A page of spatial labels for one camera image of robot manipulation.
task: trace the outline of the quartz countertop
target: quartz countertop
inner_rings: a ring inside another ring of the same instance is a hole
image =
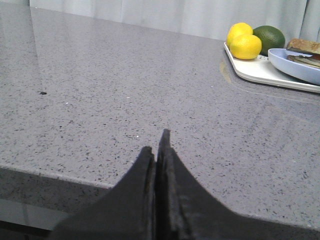
[[[320,229],[320,95],[239,78],[223,41],[0,3],[0,84],[2,171],[111,188],[168,128],[231,210]]]

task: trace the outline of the black object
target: black object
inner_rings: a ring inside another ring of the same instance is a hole
[[[144,147],[100,201],[62,221],[49,240],[319,240],[320,232],[238,215],[212,197],[170,146],[165,129],[157,163]]]

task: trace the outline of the bread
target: bread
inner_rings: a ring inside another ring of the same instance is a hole
[[[286,49],[303,54],[320,54],[320,42],[293,38]]]

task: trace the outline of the white curtain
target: white curtain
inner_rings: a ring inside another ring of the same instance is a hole
[[[231,25],[320,41],[320,0],[30,0],[31,7],[225,40]]]

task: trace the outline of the green lime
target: green lime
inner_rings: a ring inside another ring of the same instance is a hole
[[[262,49],[260,54],[268,56],[269,49],[283,49],[286,43],[284,34],[274,26],[258,26],[253,29],[253,35],[260,38]]]

